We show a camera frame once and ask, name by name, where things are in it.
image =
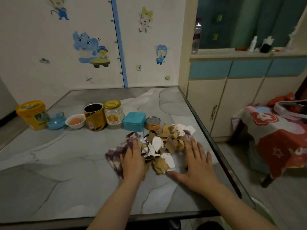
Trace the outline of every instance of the metal can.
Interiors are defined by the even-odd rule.
[[[158,117],[152,116],[146,119],[146,127],[148,130],[159,130],[160,126],[161,120]]]
[[[91,131],[101,131],[106,125],[106,117],[101,103],[91,103],[83,108],[84,116]]]

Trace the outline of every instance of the left hand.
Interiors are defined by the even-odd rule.
[[[133,141],[132,150],[128,147],[125,157],[122,154],[119,156],[124,171],[124,182],[141,182],[145,174],[145,163],[138,141]]]

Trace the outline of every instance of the window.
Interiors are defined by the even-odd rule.
[[[256,47],[272,36],[272,47],[285,47],[307,0],[199,0],[200,49]]]

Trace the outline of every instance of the gray marble tabletop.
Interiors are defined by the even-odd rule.
[[[162,124],[192,125],[196,129],[195,140],[201,142],[205,150],[213,149],[220,159],[219,163],[213,156],[219,180],[253,207],[248,193],[204,126],[198,123],[198,117],[194,117],[193,109],[178,87],[71,91],[48,111],[63,111],[69,117],[82,113],[86,104],[111,99],[121,100],[125,113],[145,112],[147,117],[158,116]],[[79,130],[32,131],[28,128],[23,131],[0,151],[0,223],[61,219],[80,222],[83,217],[92,220],[121,184],[104,155],[108,149],[125,141],[128,133],[124,129],[108,128],[92,132],[86,126]],[[185,172],[184,153],[175,153],[174,161],[176,170]],[[157,175],[150,168],[138,190],[130,221],[213,214],[216,210],[206,198],[165,175]],[[82,224],[71,222],[68,225]]]

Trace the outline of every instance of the glass jar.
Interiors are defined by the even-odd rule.
[[[106,122],[111,129],[119,129],[122,127],[122,122],[125,114],[119,100],[110,100],[103,104]]]

